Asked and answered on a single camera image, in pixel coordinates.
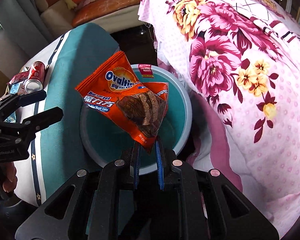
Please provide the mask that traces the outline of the left hand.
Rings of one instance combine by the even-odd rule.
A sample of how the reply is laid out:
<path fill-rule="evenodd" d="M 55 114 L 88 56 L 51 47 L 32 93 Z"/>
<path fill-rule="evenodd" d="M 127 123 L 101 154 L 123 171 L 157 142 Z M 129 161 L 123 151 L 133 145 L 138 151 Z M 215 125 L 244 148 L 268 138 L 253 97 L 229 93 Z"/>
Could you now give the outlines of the left hand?
<path fill-rule="evenodd" d="M 1 163 L 0 172 L 4 175 L 4 179 L 0 179 L 0 184 L 5 192 L 10 193 L 17 187 L 17 170 L 13 162 Z"/>

